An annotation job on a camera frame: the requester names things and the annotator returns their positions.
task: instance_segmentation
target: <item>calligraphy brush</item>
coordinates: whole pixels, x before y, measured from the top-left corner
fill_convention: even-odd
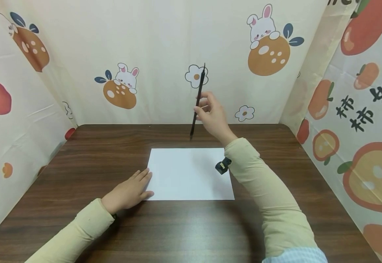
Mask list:
[[[197,96],[196,106],[200,105],[201,90],[203,89],[204,78],[205,78],[205,63],[204,63],[203,72],[201,73],[200,86],[198,87],[198,96]],[[192,136],[194,135],[194,128],[195,128],[196,119],[197,119],[197,113],[194,112],[194,119],[192,121],[192,127],[191,127],[191,133],[190,133],[190,141],[192,140]]]

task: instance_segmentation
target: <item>brown table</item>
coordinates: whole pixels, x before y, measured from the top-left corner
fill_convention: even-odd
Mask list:
[[[307,154],[284,125],[232,125],[285,182],[329,262],[379,262]],[[0,262],[24,262],[91,200],[138,169],[151,148],[221,147],[201,125],[83,125],[0,225]],[[232,177],[235,201],[151,201],[119,220],[78,262],[257,262],[261,215]]]

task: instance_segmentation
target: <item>white paper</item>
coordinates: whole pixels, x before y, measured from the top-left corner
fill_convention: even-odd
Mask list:
[[[149,200],[235,200],[229,171],[215,169],[223,159],[223,148],[151,149]]]

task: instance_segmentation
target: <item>beige sleeve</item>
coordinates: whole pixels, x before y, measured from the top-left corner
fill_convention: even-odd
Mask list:
[[[292,247],[317,247],[296,200],[246,139],[231,142],[224,149],[224,155],[232,160],[230,171],[262,212],[266,257],[279,256]]]
[[[95,199],[63,230],[34,253],[26,263],[72,263],[113,223],[114,218]]]

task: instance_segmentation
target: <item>dark blue leaf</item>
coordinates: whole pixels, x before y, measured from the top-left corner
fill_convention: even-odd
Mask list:
[[[305,41],[304,38],[301,38],[301,37],[296,37],[296,38],[292,38],[290,39],[289,41],[289,45],[291,45],[292,47],[297,47],[297,46],[300,46],[302,45],[302,43]]]
[[[111,72],[109,70],[106,70],[105,75],[108,80],[111,80]]]
[[[14,20],[14,22],[19,25],[20,27],[26,27],[26,23],[24,22],[24,19],[22,19],[21,16],[19,16],[19,14],[16,14],[14,12],[10,12],[9,15],[11,16],[11,18]]]
[[[293,25],[288,23],[284,26],[283,34],[286,39],[290,38],[293,33]]]
[[[33,33],[38,34],[39,33],[39,28],[37,28],[35,24],[30,24],[30,31],[33,32]]]
[[[94,80],[97,83],[105,83],[106,82],[106,79],[104,77],[95,77]]]

